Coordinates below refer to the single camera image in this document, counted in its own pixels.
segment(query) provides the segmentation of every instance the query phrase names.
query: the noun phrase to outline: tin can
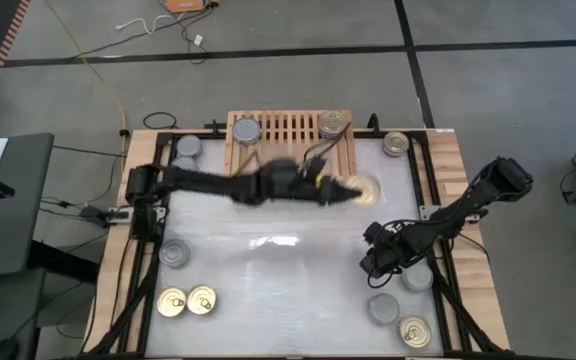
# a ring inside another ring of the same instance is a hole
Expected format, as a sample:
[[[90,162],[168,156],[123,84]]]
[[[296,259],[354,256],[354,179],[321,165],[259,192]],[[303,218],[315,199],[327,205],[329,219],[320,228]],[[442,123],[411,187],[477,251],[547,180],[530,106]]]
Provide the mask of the tin can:
[[[432,286],[432,270],[426,264],[416,263],[404,269],[401,280],[414,292],[428,290]]]
[[[188,295],[188,310],[197,315],[211,312],[217,304],[217,293],[208,285],[198,285]]]
[[[381,197],[381,186],[377,178],[373,176],[356,175],[347,178],[344,185],[349,188],[361,191],[361,196],[352,201],[361,206],[372,206],[379,202]]]
[[[323,139],[335,139],[348,125],[348,120],[339,111],[326,111],[319,115],[317,126]]]
[[[159,249],[159,261],[169,268],[182,267],[189,259],[190,248],[183,240],[168,240]]]
[[[195,135],[184,135],[177,140],[177,157],[196,158],[201,155],[201,140]]]
[[[430,343],[430,326],[419,316],[408,316],[399,323],[399,335],[408,346],[422,348]]]
[[[179,315],[186,307],[186,294],[179,288],[170,287],[159,294],[157,310],[166,317]]]
[[[378,325],[392,324],[399,317],[399,303],[390,294],[377,294],[368,299],[368,315]]]
[[[195,163],[195,160],[188,156],[176,158],[173,160],[171,165],[184,170],[197,170],[197,164]]]
[[[261,136],[259,121],[253,118],[240,118],[235,120],[232,127],[232,137],[242,145],[252,145]]]
[[[391,131],[384,136],[384,152],[388,156],[399,156],[408,151],[410,141],[408,137],[400,132]]]

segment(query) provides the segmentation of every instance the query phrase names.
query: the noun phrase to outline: white cable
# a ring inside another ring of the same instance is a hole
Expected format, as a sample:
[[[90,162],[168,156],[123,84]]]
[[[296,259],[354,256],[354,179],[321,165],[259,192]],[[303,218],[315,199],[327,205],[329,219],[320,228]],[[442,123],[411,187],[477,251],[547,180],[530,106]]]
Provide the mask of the white cable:
[[[179,15],[179,17],[178,17],[177,19],[175,19],[174,17],[172,17],[172,16],[170,16],[170,15],[159,15],[159,16],[157,16],[157,17],[155,18],[155,20],[154,20],[153,23],[152,23],[152,31],[149,31],[149,30],[148,30],[148,27],[146,26],[146,20],[144,20],[143,18],[137,18],[137,19],[131,20],[131,21],[129,21],[129,22],[123,24],[123,25],[115,26],[115,29],[117,29],[117,31],[119,31],[119,30],[125,28],[125,27],[128,26],[128,25],[131,25],[131,24],[133,24],[133,23],[136,23],[136,22],[138,22],[138,21],[141,21],[141,23],[144,25],[144,30],[146,30],[146,33],[148,33],[148,35],[152,35],[152,34],[157,30],[157,20],[159,20],[159,19],[165,19],[165,18],[170,18],[170,19],[175,20],[176,22],[179,22],[179,21],[181,21],[181,18],[182,18],[184,15],[186,15],[185,12],[181,13],[181,15]]]

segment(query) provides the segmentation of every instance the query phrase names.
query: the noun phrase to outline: orange object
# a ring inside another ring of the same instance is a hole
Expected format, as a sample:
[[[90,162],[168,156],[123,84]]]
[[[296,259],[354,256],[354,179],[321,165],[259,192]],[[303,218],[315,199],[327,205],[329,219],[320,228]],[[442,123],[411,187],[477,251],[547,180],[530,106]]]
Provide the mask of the orange object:
[[[202,0],[166,0],[166,6],[171,13],[201,11],[204,8]]]

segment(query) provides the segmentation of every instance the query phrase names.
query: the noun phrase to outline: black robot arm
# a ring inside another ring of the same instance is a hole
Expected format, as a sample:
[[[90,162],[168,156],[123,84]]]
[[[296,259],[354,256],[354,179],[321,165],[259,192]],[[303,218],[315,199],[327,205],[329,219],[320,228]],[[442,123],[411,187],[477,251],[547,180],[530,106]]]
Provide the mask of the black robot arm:
[[[436,240],[457,236],[466,217],[492,202],[521,199],[532,182],[532,176],[515,160],[497,158],[477,174],[458,200],[437,210],[429,220],[373,222],[364,232],[371,248],[360,266],[373,278],[400,273],[426,256]]]
[[[223,176],[178,167],[138,166],[130,170],[126,200],[130,204],[154,203],[173,191],[222,195],[247,205],[268,199],[314,201],[319,205],[341,203],[361,191],[341,185],[331,176],[320,175],[325,160],[316,159],[300,167],[292,159],[277,159],[251,174]],[[157,181],[159,173],[162,180]]]

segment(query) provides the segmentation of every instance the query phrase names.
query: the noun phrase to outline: yellow cable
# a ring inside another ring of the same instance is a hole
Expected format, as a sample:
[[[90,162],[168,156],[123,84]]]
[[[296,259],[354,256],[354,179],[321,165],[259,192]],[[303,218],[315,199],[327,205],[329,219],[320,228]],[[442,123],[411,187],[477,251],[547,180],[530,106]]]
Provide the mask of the yellow cable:
[[[115,105],[117,105],[117,108],[119,109],[119,112],[121,113],[122,129],[126,129],[126,112],[124,111],[124,107],[121,105],[121,101],[119,100],[119,97],[117,96],[115,91],[110,87],[110,85],[108,85],[106,80],[104,80],[104,78],[101,77],[99,72],[97,72],[97,70],[95,70],[95,68],[92,67],[92,65],[90,65],[88,63],[88,61],[86,60],[86,57],[84,57],[84,55],[83,55],[83,51],[81,50],[81,47],[79,47],[79,44],[77,43],[77,40],[75,40],[75,37],[72,35],[70,30],[68,30],[66,23],[64,23],[64,21],[61,19],[59,14],[57,14],[57,10],[55,10],[55,8],[52,7],[52,4],[50,4],[50,1],[44,0],[44,2],[46,3],[46,5],[48,5],[48,8],[50,9],[50,11],[52,11],[52,13],[55,14],[55,17],[61,23],[61,26],[66,31],[66,34],[68,34],[68,37],[70,37],[70,40],[72,40],[72,43],[77,48],[77,51],[79,51],[79,57],[81,58],[81,60],[84,62],[84,64],[88,65],[90,70],[92,70],[92,72],[95,73],[95,75],[97,75],[97,78],[99,79],[99,81],[101,81],[101,83],[104,85],[106,90],[108,90],[108,92],[110,93],[110,96],[112,97],[113,102],[115,103]],[[125,152],[126,152],[126,137],[122,136],[121,137],[121,153],[120,154],[123,155]],[[126,158],[122,157],[121,158],[121,173],[122,174],[124,172],[124,166],[126,166]]]

